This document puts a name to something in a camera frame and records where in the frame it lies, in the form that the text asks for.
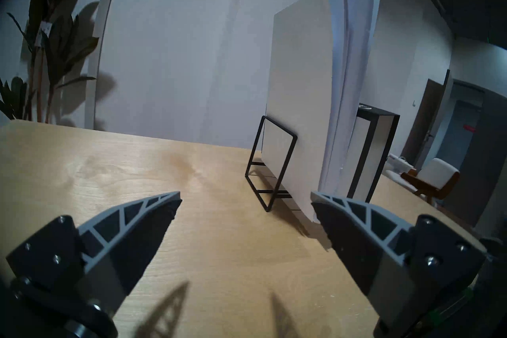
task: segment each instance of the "wooden table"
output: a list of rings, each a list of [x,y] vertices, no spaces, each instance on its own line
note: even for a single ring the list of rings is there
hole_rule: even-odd
[[[250,151],[13,121],[0,128],[5,256],[60,214],[76,226],[127,201],[180,190],[183,203],[114,322],[120,337],[362,337],[377,314],[335,252],[282,203],[265,213],[244,178]],[[381,177],[372,203],[414,223],[453,221]]]

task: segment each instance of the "paper stack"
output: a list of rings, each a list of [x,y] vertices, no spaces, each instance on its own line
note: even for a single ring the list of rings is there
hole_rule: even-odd
[[[339,192],[378,8],[379,0],[299,0],[274,17],[266,114],[298,135],[282,185],[313,221],[311,191]],[[262,159],[276,176],[290,141],[266,122]]]

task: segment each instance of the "plant stem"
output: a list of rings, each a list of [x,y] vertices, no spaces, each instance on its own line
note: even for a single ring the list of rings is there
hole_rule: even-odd
[[[28,99],[25,108],[25,120],[32,121],[32,97],[33,97],[33,74],[35,73],[35,59],[37,58],[37,49],[34,48],[30,58],[30,70],[28,73]]]
[[[39,80],[37,80],[37,122],[42,122],[42,70],[44,66],[44,48],[41,48],[41,67],[39,68]]]
[[[46,124],[49,124],[49,116],[51,112],[51,102],[53,102],[53,94],[55,93],[55,88],[53,86],[49,86],[49,95],[48,95],[48,107],[46,108]]]

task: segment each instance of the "white wall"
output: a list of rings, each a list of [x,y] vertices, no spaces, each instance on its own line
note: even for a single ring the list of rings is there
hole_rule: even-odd
[[[112,0],[96,129],[198,141],[232,0]]]
[[[241,0],[225,71],[214,81],[200,141],[251,147],[265,112],[273,16],[296,0]],[[424,0],[381,0],[361,101],[397,112],[419,40]]]
[[[95,1],[99,0],[77,0],[73,7],[72,15],[81,14],[85,16],[81,19],[81,27],[86,30],[93,30],[93,22],[95,20]],[[20,25],[23,27],[28,20],[28,8],[30,0],[0,0],[0,64],[2,72],[0,77],[9,83],[17,74],[26,79],[26,63],[20,61],[21,47],[23,38],[18,31],[14,22],[7,16],[7,12],[11,12]],[[83,64],[82,71],[86,71],[87,64]],[[75,74],[79,74],[80,70],[74,70]],[[62,89],[61,118],[59,123],[74,125],[77,127],[84,126],[84,99],[85,85],[76,84]],[[0,125],[9,120],[0,113]]]
[[[266,113],[273,18],[297,0],[239,0],[199,141],[251,148]]]
[[[453,36],[431,0],[424,0],[424,14],[418,37],[407,85],[399,108],[394,111],[400,116],[391,146],[391,152],[395,155],[400,155],[405,146],[428,79],[443,84],[451,62]]]
[[[507,97],[507,50],[485,42],[457,38],[451,58],[455,79]]]

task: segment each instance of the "red sign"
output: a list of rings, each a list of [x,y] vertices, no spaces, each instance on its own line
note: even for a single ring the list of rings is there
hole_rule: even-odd
[[[463,125],[463,128],[465,128],[467,131],[475,132],[475,128],[471,127],[470,125]]]

